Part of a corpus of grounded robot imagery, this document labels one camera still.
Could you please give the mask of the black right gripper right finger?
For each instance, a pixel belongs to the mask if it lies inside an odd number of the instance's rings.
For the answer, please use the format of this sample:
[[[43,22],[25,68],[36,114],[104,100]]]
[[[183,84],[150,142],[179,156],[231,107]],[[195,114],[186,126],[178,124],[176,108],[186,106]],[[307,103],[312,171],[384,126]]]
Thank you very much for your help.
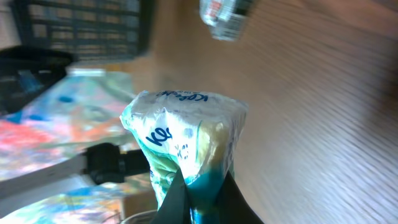
[[[243,197],[230,172],[220,188],[216,204],[221,224],[264,224]]]

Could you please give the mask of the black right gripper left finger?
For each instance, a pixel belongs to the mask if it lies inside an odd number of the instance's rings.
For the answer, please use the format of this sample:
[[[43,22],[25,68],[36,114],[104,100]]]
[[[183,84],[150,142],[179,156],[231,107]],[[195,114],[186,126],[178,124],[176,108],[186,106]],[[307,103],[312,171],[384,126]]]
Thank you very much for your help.
[[[150,224],[191,224],[190,201],[180,169]]]

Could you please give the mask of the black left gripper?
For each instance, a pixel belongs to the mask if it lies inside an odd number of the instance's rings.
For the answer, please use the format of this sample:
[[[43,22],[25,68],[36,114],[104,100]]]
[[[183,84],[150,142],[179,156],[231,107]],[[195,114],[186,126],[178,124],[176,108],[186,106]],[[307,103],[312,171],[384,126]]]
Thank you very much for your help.
[[[1,114],[16,113],[66,77],[75,56],[15,46],[1,50]]]

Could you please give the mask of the small green wipes pack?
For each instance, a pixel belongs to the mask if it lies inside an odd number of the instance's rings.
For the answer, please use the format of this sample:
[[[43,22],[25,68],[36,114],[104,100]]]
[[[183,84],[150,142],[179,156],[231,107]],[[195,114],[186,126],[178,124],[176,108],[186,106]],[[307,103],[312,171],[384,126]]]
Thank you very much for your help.
[[[120,119],[150,165],[150,180],[162,205],[178,171],[191,201],[193,223],[219,223],[215,200],[233,166],[248,106],[203,91],[143,91]]]

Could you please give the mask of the roll of tape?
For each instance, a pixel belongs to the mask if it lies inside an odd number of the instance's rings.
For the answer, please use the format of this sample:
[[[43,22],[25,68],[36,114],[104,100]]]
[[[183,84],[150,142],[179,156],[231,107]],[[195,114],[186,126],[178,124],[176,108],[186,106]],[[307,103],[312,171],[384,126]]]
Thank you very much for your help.
[[[216,40],[236,41],[255,0],[200,0],[199,14]]]

